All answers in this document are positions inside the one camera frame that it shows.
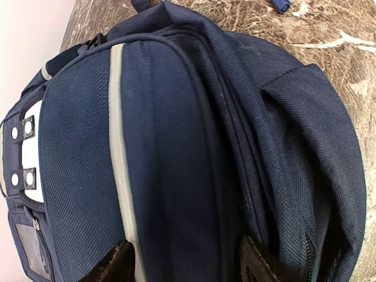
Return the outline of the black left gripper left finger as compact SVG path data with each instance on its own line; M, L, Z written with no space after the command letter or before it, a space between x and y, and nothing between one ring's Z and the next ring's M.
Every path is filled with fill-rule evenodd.
M132 243L121 240L80 281L135 281L135 249Z

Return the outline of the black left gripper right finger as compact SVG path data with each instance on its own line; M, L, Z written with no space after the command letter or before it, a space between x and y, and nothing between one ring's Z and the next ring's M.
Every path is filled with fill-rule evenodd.
M294 274L252 237L243 236L239 251L242 281L293 281Z

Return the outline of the navy blue student backpack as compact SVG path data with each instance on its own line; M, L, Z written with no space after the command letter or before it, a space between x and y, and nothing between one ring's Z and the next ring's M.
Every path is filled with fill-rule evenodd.
M348 281L366 185L324 72L168 2L48 61L1 122L25 274L80 281L121 240L135 281L242 281L250 236L293 281Z

